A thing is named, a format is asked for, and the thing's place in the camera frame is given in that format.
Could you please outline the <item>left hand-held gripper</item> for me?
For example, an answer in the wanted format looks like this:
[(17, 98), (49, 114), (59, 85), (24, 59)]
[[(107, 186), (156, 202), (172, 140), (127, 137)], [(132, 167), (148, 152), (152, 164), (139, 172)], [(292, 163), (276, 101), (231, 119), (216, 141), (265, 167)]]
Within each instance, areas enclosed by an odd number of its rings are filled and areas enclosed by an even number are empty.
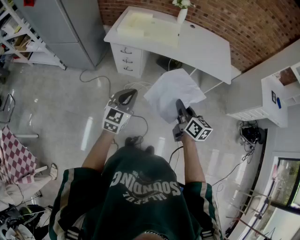
[(118, 134), (128, 123), (138, 96), (138, 90), (125, 89), (110, 97), (105, 106), (102, 129)]

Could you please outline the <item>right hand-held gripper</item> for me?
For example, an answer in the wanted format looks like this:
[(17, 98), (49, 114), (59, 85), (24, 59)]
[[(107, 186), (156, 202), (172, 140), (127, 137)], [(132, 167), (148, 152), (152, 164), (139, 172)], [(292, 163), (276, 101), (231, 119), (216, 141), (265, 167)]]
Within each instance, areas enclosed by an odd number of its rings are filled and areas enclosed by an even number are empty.
[(177, 124), (172, 130), (174, 140), (180, 142), (184, 133), (189, 135), (194, 141), (205, 141), (213, 128), (204, 120), (203, 116), (197, 116), (194, 110), (185, 108), (181, 99), (176, 100), (178, 117)]

